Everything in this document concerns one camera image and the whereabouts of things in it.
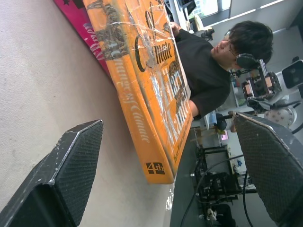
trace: orange book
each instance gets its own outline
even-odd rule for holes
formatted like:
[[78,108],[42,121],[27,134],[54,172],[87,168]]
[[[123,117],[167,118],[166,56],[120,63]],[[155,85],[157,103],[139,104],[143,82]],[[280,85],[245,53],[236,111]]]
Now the orange book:
[[192,114],[164,4],[162,0],[83,2],[146,179],[173,183]]

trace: black t-shirt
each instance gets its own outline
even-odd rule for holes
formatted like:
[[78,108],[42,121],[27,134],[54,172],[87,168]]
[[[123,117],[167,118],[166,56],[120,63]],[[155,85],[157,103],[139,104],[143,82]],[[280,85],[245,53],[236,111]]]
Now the black t-shirt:
[[212,58],[213,46],[205,39],[181,29],[177,48],[185,71],[190,100],[203,117],[220,107],[230,93],[230,73]]

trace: black hair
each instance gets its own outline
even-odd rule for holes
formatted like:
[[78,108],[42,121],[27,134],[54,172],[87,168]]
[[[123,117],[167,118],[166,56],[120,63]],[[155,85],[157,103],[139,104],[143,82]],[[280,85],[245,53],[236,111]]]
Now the black hair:
[[231,29],[229,40],[237,54],[250,53],[268,63],[273,54],[273,32],[260,23],[243,21]]

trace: book spine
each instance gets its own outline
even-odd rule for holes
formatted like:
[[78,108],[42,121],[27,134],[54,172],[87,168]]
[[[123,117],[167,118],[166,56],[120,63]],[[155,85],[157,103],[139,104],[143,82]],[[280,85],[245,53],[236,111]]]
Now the book spine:
[[127,39],[128,17],[125,1],[84,0],[100,47],[117,89],[120,104],[149,183],[172,183],[174,180],[159,136],[138,85]]

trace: pink book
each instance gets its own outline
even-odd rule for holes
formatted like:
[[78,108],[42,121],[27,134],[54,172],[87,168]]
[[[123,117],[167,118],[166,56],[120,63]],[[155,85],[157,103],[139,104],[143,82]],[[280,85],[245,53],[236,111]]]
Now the pink book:
[[54,0],[109,75],[104,55],[82,0]]

